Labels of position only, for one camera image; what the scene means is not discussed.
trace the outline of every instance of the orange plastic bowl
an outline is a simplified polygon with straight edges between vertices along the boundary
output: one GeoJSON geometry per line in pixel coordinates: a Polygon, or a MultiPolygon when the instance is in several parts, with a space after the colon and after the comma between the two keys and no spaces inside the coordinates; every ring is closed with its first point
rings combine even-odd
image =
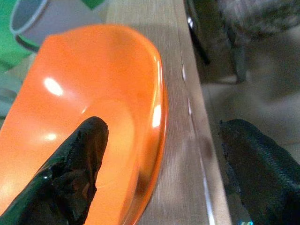
{"type": "Polygon", "coordinates": [[[86,224],[136,223],[158,177],[167,98],[156,48],[116,25],[45,40],[0,131],[0,214],[90,116],[109,140],[86,224]]]}

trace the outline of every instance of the floor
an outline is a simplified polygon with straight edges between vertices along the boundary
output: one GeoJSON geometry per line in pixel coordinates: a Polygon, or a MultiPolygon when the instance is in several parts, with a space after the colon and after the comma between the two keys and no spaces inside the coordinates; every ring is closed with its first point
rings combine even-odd
{"type": "MultiPolygon", "coordinates": [[[[215,8],[202,1],[202,40],[211,60],[205,66],[196,54],[205,105],[224,184],[228,184],[221,141],[220,120],[244,119],[287,149],[300,163],[300,27],[247,46],[247,81],[235,84],[229,49],[220,36],[220,23],[207,13],[215,8]]],[[[250,221],[236,194],[227,196],[232,223],[250,221]]]]}

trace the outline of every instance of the white cup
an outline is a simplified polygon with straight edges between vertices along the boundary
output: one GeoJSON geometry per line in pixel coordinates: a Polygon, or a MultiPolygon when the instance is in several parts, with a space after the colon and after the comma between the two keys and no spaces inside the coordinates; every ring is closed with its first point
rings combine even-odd
{"type": "Polygon", "coordinates": [[[22,83],[18,78],[0,74],[0,119],[8,114],[21,86],[22,83]]]}
{"type": "Polygon", "coordinates": [[[81,0],[18,0],[10,19],[10,30],[16,41],[30,51],[37,52],[49,34],[76,27],[100,23],[97,13],[81,0]]]}

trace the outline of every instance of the wooden surface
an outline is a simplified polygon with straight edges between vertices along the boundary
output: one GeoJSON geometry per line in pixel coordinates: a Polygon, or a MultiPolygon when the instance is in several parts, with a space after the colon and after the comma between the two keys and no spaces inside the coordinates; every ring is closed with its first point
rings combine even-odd
{"type": "Polygon", "coordinates": [[[168,90],[162,168],[138,224],[230,224],[183,1],[109,0],[106,22],[128,25],[154,43],[162,56],[168,90]]]}

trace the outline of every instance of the fabric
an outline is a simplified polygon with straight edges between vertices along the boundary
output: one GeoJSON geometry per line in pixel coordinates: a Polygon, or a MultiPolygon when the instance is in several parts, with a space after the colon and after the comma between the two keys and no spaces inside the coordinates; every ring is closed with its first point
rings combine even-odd
{"type": "Polygon", "coordinates": [[[271,36],[300,23],[300,0],[217,0],[235,44],[271,36]]]}

